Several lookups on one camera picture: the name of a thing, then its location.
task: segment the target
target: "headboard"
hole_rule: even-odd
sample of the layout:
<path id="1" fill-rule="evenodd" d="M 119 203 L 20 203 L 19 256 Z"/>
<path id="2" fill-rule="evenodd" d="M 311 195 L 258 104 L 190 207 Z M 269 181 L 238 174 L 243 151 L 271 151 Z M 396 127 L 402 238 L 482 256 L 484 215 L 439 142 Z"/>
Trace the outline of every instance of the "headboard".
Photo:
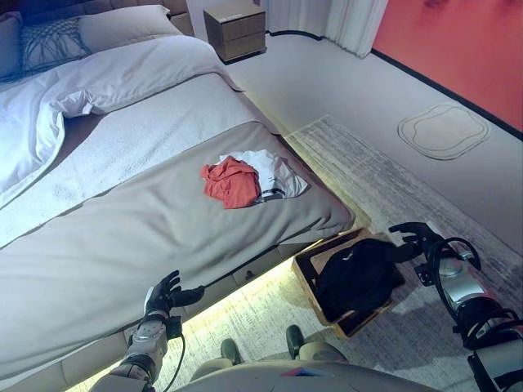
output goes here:
<path id="1" fill-rule="evenodd" d="M 194 35 L 186 0 L 0 0 L 0 15 L 20 11 L 25 25 L 66 19 L 116 8 L 162 4 L 171 10 L 171 22 L 185 35 Z"/>

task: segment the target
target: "carpet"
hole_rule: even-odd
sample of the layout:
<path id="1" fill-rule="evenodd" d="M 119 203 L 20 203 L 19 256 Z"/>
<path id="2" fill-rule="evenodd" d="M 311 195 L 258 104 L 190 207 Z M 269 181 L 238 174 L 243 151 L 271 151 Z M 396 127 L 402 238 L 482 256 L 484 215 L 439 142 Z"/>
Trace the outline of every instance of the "carpet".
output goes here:
<path id="1" fill-rule="evenodd" d="M 405 221 L 430 220 L 446 235 L 470 240 L 482 256 L 481 277 L 504 306 L 521 312 L 521 258 L 428 185 L 330 117 L 292 132 L 286 140 L 341 200 L 367 212 L 373 232 Z M 369 222 L 366 216 L 359 219 Z M 307 341 L 327 341 L 353 364 L 438 390 L 478 391 L 467 351 L 452 333 L 451 318 L 436 289 L 422 287 L 412 265 L 399 266 L 406 284 L 394 291 L 393 306 L 343 341 L 318 322 L 290 263 L 285 261 L 184 323 L 187 351 L 174 386 L 184 385 L 201 363 L 218 357 L 226 337 L 236 340 L 246 361 L 288 358 L 285 328 L 295 323 Z M 158 391 L 174 373 L 180 352 L 180 340 L 170 341 Z M 108 371 L 69 391 L 88 391 Z"/>

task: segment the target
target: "folded clothes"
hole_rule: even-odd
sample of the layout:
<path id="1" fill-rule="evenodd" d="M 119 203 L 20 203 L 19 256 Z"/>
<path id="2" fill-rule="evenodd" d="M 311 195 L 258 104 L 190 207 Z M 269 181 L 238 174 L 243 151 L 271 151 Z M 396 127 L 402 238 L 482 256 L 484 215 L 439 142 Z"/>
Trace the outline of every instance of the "folded clothes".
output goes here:
<path id="1" fill-rule="evenodd" d="M 220 163 L 234 157 L 254 167 L 258 174 L 261 195 L 257 202 L 273 198 L 295 198 L 302 194 L 308 184 L 279 155 L 266 149 L 259 151 L 232 152 L 220 156 Z"/>
<path id="2" fill-rule="evenodd" d="M 233 157 L 205 165 L 200 176 L 205 179 L 203 193 L 221 200 L 225 209 L 248 207 L 261 193 L 256 170 Z"/>

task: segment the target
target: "white duvet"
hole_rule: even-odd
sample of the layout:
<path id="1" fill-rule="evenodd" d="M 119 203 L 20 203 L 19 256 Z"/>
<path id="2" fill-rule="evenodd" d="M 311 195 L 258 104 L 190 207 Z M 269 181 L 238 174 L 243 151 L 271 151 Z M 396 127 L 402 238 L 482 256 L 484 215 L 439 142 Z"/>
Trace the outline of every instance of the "white duvet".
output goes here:
<path id="1" fill-rule="evenodd" d="M 0 209 L 52 164 L 64 140 L 64 117 L 106 114 L 209 73 L 237 88 L 212 47 L 174 36 L 102 51 L 4 90 Z"/>

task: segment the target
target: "black backpack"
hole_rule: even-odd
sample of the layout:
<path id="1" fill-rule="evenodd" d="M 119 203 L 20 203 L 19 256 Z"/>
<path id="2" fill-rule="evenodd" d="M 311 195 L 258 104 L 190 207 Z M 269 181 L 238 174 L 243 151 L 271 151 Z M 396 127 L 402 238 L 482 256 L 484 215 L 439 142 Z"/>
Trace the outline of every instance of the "black backpack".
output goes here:
<path id="1" fill-rule="evenodd" d="M 333 322 L 348 310 L 368 311 L 385 304 L 398 286 L 393 243 L 364 239 L 333 254 L 318 278 L 315 296 L 325 318 Z"/>

